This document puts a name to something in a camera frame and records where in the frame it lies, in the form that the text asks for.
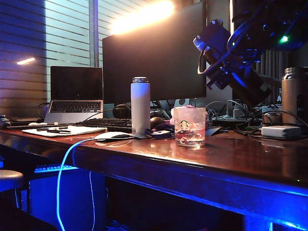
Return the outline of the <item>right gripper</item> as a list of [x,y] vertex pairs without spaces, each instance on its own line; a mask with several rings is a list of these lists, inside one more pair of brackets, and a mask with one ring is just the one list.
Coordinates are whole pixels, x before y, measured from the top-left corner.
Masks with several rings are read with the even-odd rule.
[[221,62],[220,69],[207,74],[209,81],[206,86],[211,90],[215,84],[223,90],[230,81],[250,81],[253,78],[252,66],[255,62],[260,62],[260,52],[256,48],[240,48],[231,45],[230,49],[225,44],[220,49]]

